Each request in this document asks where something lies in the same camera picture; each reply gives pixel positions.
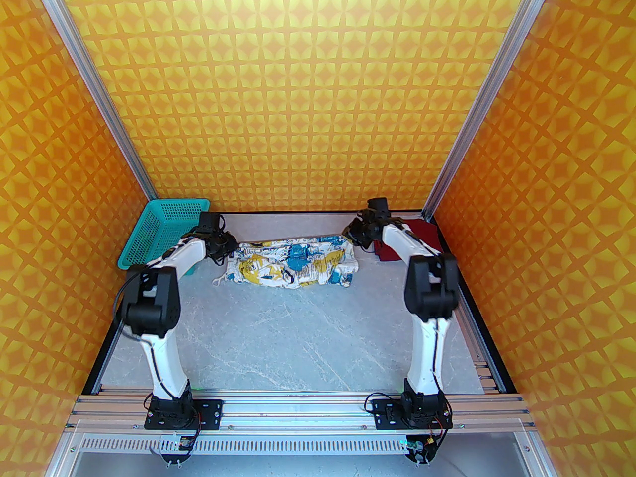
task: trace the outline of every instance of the orange wallpaper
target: orange wallpaper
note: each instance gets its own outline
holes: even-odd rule
[[[548,0],[436,213],[563,476],[636,475],[636,0]]]
[[[420,209],[520,0],[66,0],[162,197]]]
[[[0,0],[0,463],[41,475],[145,198],[40,0]]]

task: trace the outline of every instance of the workstation floor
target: workstation floor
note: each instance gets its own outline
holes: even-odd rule
[[[417,218],[417,213],[395,214]],[[227,214],[238,241],[340,234],[353,213]],[[274,289],[223,280],[207,259],[179,282],[176,328],[182,366],[193,388],[290,391],[402,391],[413,329],[404,306],[406,265],[355,250],[350,288]],[[137,343],[120,338],[102,383],[152,386]],[[442,388],[483,394],[455,319],[447,333]]]

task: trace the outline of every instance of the red cloth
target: red cloth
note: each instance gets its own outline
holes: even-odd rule
[[[441,244],[436,225],[423,219],[405,219],[404,222],[411,227],[413,233],[425,241],[429,246],[441,252]],[[373,250],[380,261],[399,261],[398,253],[379,240],[373,242]]]

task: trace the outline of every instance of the black cable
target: black cable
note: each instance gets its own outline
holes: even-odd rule
[[[146,399],[144,399],[144,409],[145,409],[145,411],[150,411],[150,407],[146,406],[146,402],[147,402],[147,400],[149,400],[152,397],[153,397],[153,393],[148,393],[148,395],[146,396]]]
[[[195,432],[195,436],[193,436],[193,438],[189,441],[190,445],[188,446],[188,452],[186,452],[186,457],[188,457],[190,453],[194,450],[195,444],[197,443],[197,439],[199,435],[201,434],[201,414],[198,411],[196,411],[194,407],[192,407],[192,409],[195,412],[195,414],[197,414],[198,425],[197,425],[197,431]]]
[[[448,400],[446,399],[446,407],[448,409],[448,416],[449,418],[453,418],[453,409],[450,406],[450,403],[448,402]],[[446,431],[444,431],[444,433],[442,434],[442,436],[439,438],[439,442],[438,442],[438,448],[441,446],[441,443],[444,441],[444,439],[446,438],[448,434],[448,429]]]
[[[146,343],[148,345],[148,348],[150,348],[150,357],[152,358],[152,361],[153,361],[153,368],[155,368],[155,376],[157,376],[157,381],[159,382],[159,385],[161,385],[161,388],[165,391],[165,393],[168,396],[170,396],[173,400],[178,401],[179,398],[173,395],[173,393],[171,393],[171,391],[169,391],[168,388],[163,384],[163,380],[161,379],[161,375],[159,374],[159,367],[157,367],[157,360],[155,359],[155,349],[153,348],[152,344],[150,344],[149,341],[145,341],[141,338],[139,338],[139,340]]]
[[[216,266],[223,266],[223,263],[225,263],[225,256],[223,256],[223,257],[221,258],[221,260],[220,260],[220,261],[217,261],[217,260],[216,260],[215,258],[213,258],[213,257],[210,257],[210,258],[211,258],[211,260],[214,262],[214,264],[215,264]]]
[[[113,324],[118,325],[118,322],[117,322],[117,308],[119,307],[118,304],[119,304],[119,299],[121,297],[121,294],[124,292],[126,287],[132,282],[133,279],[135,279],[138,275],[141,275],[141,273],[145,272],[147,269],[148,268],[145,267],[145,268],[139,270],[138,272],[135,272],[128,279],[126,279],[124,284],[121,286],[121,288],[117,292],[117,295],[115,295],[115,300],[113,302]],[[132,340],[136,341],[136,339],[134,337],[129,336],[128,334],[126,334],[123,331],[123,328],[121,329],[121,333],[124,334],[128,339],[132,339]]]
[[[438,386],[438,390],[441,391],[441,387],[439,386],[439,382],[437,380],[437,347],[438,347],[438,334],[439,334],[439,320],[435,320],[435,347],[433,348],[433,379],[435,380],[436,386]]]
[[[393,401],[393,400],[394,400],[391,396],[388,396],[388,395],[386,395],[385,393],[370,393],[368,396],[366,396],[366,399],[364,400],[364,406],[363,406],[363,409],[364,409],[364,411],[365,411],[366,413],[370,413],[370,414],[372,414],[372,415],[375,415],[375,412],[374,412],[374,411],[368,411],[368,410],[366,409],[366,404],[367,404],[367,402],[368,402],[369,398],[370,398],[370,397],[372,397],[372,396],[384,396],[385,398],[390,399],[391,401]]]

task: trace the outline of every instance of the teal plastic basket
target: teal plastic basket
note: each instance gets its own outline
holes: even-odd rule
[[[202,198],[152,200],[141,213],[117,265],[128,270],[160,257],[181,236],[198,225],[201,212],[210,208]]]

